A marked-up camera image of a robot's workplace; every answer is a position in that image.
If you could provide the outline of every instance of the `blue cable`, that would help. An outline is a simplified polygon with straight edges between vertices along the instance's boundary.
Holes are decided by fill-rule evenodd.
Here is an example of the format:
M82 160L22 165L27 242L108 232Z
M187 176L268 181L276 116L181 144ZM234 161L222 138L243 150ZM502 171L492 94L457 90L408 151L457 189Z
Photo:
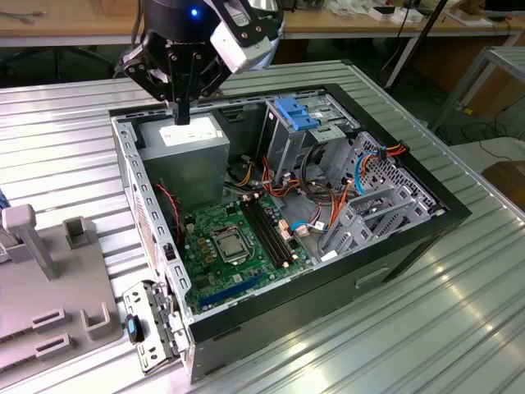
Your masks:
M359 169L361 168L361 163L363 162L363 160L367 156L370 156L370 155L373 155L373 154L376 154L376 152L371 152L371 151L367 150L367 151L363 152L361 157L358 159L358 162L355 163L355 168L354 168L355 188L358 190L360 195L364 195L364 190L363 190L363 187L361 186L361 178L359 177L359 173L360 173Z
M297 230L297 227L300 227L300 226L302 226L304 224L308 224L308 222L295 222L292 225L290 225L290 230L291 231L295 231L295 230Z

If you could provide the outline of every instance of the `background floor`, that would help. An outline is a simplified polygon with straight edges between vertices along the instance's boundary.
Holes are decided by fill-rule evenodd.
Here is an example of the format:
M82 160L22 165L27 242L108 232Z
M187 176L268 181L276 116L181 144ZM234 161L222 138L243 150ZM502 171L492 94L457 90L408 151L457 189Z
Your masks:
M347 58L372 79L383 85L395 62L392 62L383 73L380 73L380 69L393 53L396 44L394 39L312 40L308 46L307 61ZM116 62L125 50L125 45L101 46L97 48L97 53ZM0 60L15 52L14 48L0 48ZM111 77L106 66L73 53L64 53L60 65L62 82L100 80ZM13 63L12 66L11 69L0 66L0 87L57 82L52 51L27 57L25 60ZM413 68L409 68L403 75L392 94L423 122L432 121L446 99L443 91ZM494 119L482 119L456 111L440 128L438 135L447 144L464 144L470 140L485 140L503 135L522 139L525 137L525 99L499 115L497 120L504 125L499 128L497 133L499 135L496 135L493 129L487 130L484 124L479 123L493 122Z

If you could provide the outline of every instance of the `workbench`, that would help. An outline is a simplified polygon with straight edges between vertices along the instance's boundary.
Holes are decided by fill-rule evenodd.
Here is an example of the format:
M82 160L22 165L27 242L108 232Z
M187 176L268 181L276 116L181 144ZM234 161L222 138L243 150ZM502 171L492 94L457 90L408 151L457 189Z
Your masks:
M360 70L343 62L232 76L228 94L338 83L472 211L408 272L190 387L180 362L145 378L127 336L7 392L523 392L523 213ZM0 187L38 228L97 225L112 289L151 278L107 111L153 103L130 80L0 90Z

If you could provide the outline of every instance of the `metal frame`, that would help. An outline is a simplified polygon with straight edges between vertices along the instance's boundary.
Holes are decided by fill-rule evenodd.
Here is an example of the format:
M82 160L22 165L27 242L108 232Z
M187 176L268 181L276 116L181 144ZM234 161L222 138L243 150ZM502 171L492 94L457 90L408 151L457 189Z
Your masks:
M436 119L429 126L430 130L436 131L443 121L449 116L450 111L456 106L459 98L465 93L467 88L471 86L474 79L479 75L480 70L486 68L486 71L495 69L497 66L503 68L511 76L525 82L525 48L523 47L486 47L484 48L474 59L474 62L467 69L461 80L455 86L452 93L449 95L443 107L441 107L440 113ZM477 90L482 86L484 82L483 76L478 80L468 92L475 94Z

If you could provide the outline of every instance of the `wire bundle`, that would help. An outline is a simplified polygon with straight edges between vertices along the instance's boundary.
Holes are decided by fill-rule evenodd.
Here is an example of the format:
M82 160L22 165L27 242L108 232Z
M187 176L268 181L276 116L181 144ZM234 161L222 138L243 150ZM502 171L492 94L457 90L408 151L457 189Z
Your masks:
M253 164L250 162L250 164L248 166L248 171L246 172L246 176L244 177L244 179L241 182L235 183L235 186L241 187L241 186L245 186L245 185L248 184L249 178L252 175L252 166L253 166Z
M164 186L155 183L154 184L157 188L159 188L162 193L170 200L171 207L173 208L173 213L175 214L175 220L177 225L177 244L180 242L180 218L179 218L179 210L177 209L177 206L175 204L176 197L172 195L169 191L167 191Z
M297 179L292 179L288 182L288 185L283 185L279 189L274 189L272 185L272 178L270 177L270 170L268 168L268 161L266 158L262 158L262 164L264 166L264 171L262 172L262 184L264 189L274 197L283 197L290 193L296 187L299 187L299 181Z
M392 156L398 156L404 152L406 152L406 148L402 144L397 144L396 146L392 146L390 148L386 148L386 156L392 157ZM372 152L370 150L367 150L363 152L361 157L359 157L358 161L355 164L354 169L354 179L355 179L355 188L358 190L359 194L364 195L363 187L361 186L361 176L364 176L367 170L367 163L370 158L378 158L379 155L377 152Z

